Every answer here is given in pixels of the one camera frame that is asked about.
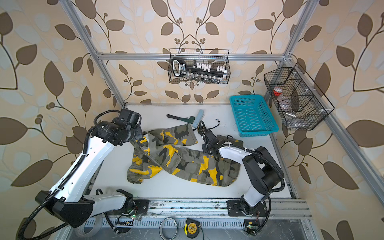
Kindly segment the camouflage yellow green trousers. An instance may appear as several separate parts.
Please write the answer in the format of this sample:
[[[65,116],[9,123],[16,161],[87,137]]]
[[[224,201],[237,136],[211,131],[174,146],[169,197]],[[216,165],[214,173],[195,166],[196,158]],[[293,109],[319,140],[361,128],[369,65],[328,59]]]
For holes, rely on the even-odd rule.
[[[134,153],[127,171],[128,182],[141,184],[165,171],[193,183],[231,185],[239,175],[240,163],[190,149],[197,143],[190,124],[147,132],[142,139],[131,143]]]

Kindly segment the teal plastic basket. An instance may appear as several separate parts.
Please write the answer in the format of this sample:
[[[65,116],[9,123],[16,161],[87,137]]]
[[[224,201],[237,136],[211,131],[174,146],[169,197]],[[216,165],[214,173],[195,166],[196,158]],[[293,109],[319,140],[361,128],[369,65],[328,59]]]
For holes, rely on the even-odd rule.
[[[231,96],[230,103],[240,137],[262,137],[279,131],[263,96]]]

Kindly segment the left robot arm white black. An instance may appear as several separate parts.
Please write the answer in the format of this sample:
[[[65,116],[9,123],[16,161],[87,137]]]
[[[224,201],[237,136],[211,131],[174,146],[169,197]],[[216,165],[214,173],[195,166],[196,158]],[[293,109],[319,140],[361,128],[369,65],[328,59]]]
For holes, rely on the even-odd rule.
[[[41,240],[67,225],[77,228],[89,218],[112,210],[127,212],[135,210],[133,195],[118,189],[109,194],[99,193],[85,196],[91,178],[103,163],[106,156],[124,143],[142,140],[142,116],[128,109],[122,109],[111,122],[98,123],[94,120],[85,136],[83,151],[65,175],[49,191],[40,191],[35,200],[39,206],[21,224],[18,240],[25,240],[25,232],[35,216],[46,209],[63,224],[44,234],[36,236]]]

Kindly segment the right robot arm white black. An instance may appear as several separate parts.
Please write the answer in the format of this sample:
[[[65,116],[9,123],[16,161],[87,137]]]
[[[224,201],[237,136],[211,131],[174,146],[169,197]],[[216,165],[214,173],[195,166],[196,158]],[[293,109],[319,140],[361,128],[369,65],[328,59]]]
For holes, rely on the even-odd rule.
[[[197,131],[204,140],[205,154],[228,159],[244,166],[251,186],[240,198],[238,209],[243,215],[253,216],[257,213],[257,207],[263,207],[265,200],[270,200],[272,193],[284,190],[284,173],[266,148],[259,147],[253,150],[235,145],[230,141],[230,137],[215,136],[203,121],[198,123]]]

